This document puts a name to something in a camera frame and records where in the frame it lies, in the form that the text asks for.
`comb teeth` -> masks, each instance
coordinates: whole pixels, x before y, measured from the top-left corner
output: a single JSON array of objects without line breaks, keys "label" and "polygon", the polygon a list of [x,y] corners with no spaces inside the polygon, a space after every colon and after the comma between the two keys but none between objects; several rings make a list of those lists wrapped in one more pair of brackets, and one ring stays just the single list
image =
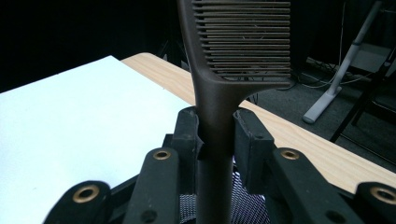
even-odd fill
[{"label": "comb teeth", "polygon": [[201,46],[215,74],[229,80],[290,75],[290,3],[192,4]]}]

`white table surface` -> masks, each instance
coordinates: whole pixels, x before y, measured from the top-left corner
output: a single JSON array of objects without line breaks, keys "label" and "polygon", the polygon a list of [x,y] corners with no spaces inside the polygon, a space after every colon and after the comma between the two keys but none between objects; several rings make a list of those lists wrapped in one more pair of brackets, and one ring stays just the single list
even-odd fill
[{"label": "white table surface", "polygon": [[109,56],[0,94],[0,223],[42,223],[74,185],[114,188],[189,106]]}]

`table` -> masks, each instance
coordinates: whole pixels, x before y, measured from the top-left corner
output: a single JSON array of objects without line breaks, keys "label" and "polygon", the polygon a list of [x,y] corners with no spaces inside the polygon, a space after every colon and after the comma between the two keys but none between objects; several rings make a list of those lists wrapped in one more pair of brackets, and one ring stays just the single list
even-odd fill
[{"label": "table", "polygon": [[189,106],[113,57],[0,94],[0,223],[42,223],[74,185],[114,188]]},{"label": "table", "polygon": [[[113,188],[138,174],[189,105],[191,75],[148,53],[122,63],[107,57],[1,93],[0,223],[41,223],[77,183]],[[301,150],[332,184],[350,192],[361,181],[396,187],[396,174],[249,102],[241,106],[278,147]]]},{"label": "table", "polygon": [[[191,74],[149,53],[125,60],[125,64],[194,105]],[[354,193],[360,182],[377,181],[396,188],[396,174],[334,143],[294,125],[247,101],[242,107],[256,113],[275,138],[277,147],[302,151],[321,174],[335,186]]]}]

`brass grommet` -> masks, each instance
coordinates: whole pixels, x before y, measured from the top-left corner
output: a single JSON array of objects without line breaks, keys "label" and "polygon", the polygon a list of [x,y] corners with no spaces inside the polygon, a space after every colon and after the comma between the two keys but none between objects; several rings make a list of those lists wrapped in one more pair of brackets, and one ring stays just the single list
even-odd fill
[{"label": "brass grommet", "polygon": [[379,201],[396,205],[396,192],[380,187],[372,187],[370,193]]},{"label": "brass grommet", "polygon": [[166,150],[160,150],[155,152],[153,157],[155,160],[163,161],[171,157],[171,153]]},{"label": "brass grommet", "polygon": [[73,195],[75,203],[87,203],[94,199],[99,194],[99,188],[96,185],[88,185],[81,187]]},{"label": "brass grommet", "polygon": [[284,158],[286,158],[288,160],[292,160],[292,161],[298,160],[300,158],[300,155],[297,152],[291,151],[291,150],[286,150],[286,149],[283,149],[280,152],[280,155],[282,155]]}]

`black comb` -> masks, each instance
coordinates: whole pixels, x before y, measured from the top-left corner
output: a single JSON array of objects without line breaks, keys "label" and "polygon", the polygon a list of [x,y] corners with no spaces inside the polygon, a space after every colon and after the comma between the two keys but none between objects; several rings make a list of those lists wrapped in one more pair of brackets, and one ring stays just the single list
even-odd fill
[{"label": "black comb", "polygon": [[290,3],[178,0],[199,118],[197,223],[230,223],[233,112],[289,86]]}]

